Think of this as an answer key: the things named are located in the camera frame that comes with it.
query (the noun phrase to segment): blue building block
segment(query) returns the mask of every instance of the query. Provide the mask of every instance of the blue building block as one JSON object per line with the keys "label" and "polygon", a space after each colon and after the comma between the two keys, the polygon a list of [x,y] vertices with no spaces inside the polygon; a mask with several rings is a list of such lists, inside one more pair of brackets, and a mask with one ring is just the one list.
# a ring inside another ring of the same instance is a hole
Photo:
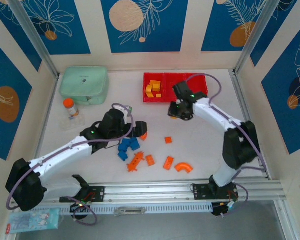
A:
{"label": "blue building block", "polygon": [[127,160],[127,158],[128,158],[128,155],[124,152],[124,151],[121,151],[121,152],[119,152],[118,153],[118,156],[119,156],[119,158],[121,158],[122,159],[122,161],[126,161]]}
{"label": "blue building block", "polygon": [[128,138],[124,138],[124,139],[122,139],[122,142],[120,145],[126,145],[126,147],[129,147],[130,144],[131,144],[131,140]]}
{"label": "blue building block", "polygon": [[128,151],[128,145],[120,144],[118,147],[119,152],[127,152]]}
{"label": "blue building block", "polygon": [[140,144],[139,144],[138,140],[137,140],[137,141],[133,141],[133,142],[131,143],[131,145],[130,145],[130,148],[131,148],[133,151],[139,149],[139,148],[140,148]]}

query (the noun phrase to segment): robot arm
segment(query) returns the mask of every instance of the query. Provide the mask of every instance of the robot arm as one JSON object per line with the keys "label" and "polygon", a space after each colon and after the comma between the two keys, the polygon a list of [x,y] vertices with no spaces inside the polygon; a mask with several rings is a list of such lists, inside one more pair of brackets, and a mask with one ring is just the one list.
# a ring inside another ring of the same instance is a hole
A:
{"label": "robot arm", "polygon": [[224,134],[222,153],[224,163],[209,180],[210,190],[216,192],[219,188],[230,184],[241,166],[250,163],[257,156],[255,150],[234,123],[244,129],[260,150],[255,125],[251,121],[241,122],[231,117],[213,103],[210,103],[210,99],[202,92],[193,93],[185,81],[176,84],[173,90],[178,100],[171,103],[169,116],[189,121],[195,115],[210,123],[221,134]]}
{"label": "robot arm", "polygon": [[[82,160],[100,149],[106,148],[110,142],[97,140],[114,140],[129,132],[132,124],[127,123],[127,111],[122,107],[115,108],[117,109],[107,112],[102,121],[95,122],[91,127],[86,128],[80,133],[80,136],[63,147],[30,162],[26,162],[22,158],[14,163],[5,186],[10,193],[26,172],[37,164],[40,165],[21,182],[13,194],[15,202],[22,211],[33,209],[43,200],[64,196],[81,200],[90,193],[91,187],[79,175],[55,181],[51,181],[50,178],[66,164]],[[141,137],[147,131],[147,123],[137,121],[127,137]],[[43,163],[48,157],[51,159],[47,163]]]}

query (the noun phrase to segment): orange building block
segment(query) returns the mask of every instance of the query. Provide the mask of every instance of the orange building block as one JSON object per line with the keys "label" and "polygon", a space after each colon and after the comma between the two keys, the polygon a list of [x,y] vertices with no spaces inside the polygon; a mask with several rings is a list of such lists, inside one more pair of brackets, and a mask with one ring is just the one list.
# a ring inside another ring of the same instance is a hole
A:
{"label": "orange building block", "polygon": [[154,98],[154,97],[155,97],[155,96],[152,94],[152,92],[146,92],[145,94],[146,94],[146,96],[147,96],[148,98]]}
{"label": "orange building block", "polygon": [[142,135],[142,136],[140,137],[140,139],[141,139],[142,141],[145,141],[145,140],[147,139],[147,137],[148,137],[148,132],[146,132],[144,135]]}
{"label": "orange building block", "polygon": [[166,144],[172,144],[172,138],[170,136],[167,136],[164,139]]}
{"label": "orange building block", "polygon": [[151,93],[152,92],[152,85],[147,85],[145,88],[146,93]]}
{"label": "orange building block", "polygon": [[178,172],[185,170],[187,173],[190,173],[194,169],[189,163],[186,162],[180,162],[174,168]]}
{"label": "orange building block", "polygon": [[140,152],[136,153],[135,157],[132,160],[132,162],[130,164],[127,164],[127,166],[128,166],[128,172],[138,171],[137,170],[137,166],[139,165],[139,163],[141,162],[141,160],[145,160],[144,159],[144,152],[143,151],[140,151]]}
{"label": "orange building block", "polygon": [[151,80],[149,85],[155,85],[155,84],[159,84],[159,86],[161,85],[161,81],[155,81],[155,80]]}
{"label": "orange building block", "polygon": [[152,166],[152,165],[155,165],[155,160],[154,158],[152,157],[152,155],[148,155],[145,157],[145,160],[146,162],[148,163],[148,166]]}
{"label": "orange building block", "polygon": [[163,168],[166,170],[170,170],[172,163],[174,162],[174,158],[172,156],[168,156],[165,160],[165,163],[163,165]]}
{"label": "orange building block", "polygon": [[160,85],[159,84],[153,84],[152,91],[154,91],[154,92],[160,92]]}

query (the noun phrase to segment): red box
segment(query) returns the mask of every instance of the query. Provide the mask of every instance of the red box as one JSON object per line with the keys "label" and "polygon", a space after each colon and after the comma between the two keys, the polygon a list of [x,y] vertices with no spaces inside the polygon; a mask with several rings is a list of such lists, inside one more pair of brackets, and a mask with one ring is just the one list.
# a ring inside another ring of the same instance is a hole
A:
{"label": "red box", "polygon": [[[190,76],[197,73],[151,73],[145,72],[143,75],[143,102],[144,103],[170,103],[175,102],[177,97],[173,86],[177,83],[187,80]],[[146,95],[146,87],[151,80],[160,81],[161,88],[159,92],[152,92],[154,97]],[[203,92],[208,95],[206,77],[204,75],[196,76],[188,82],[189,88],[194,92]]]}

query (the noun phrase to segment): green bag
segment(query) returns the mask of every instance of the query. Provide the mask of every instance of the green bag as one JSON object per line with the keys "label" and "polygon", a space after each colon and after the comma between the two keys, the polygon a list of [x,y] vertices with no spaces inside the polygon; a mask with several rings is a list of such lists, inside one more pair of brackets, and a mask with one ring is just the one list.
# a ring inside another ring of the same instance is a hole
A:
{"label": "green bag", "polygon": [[109,88],[108,70],[104,66],[70,66],[65,70],[60,86],[64,99],[79,105],[103,104]]}

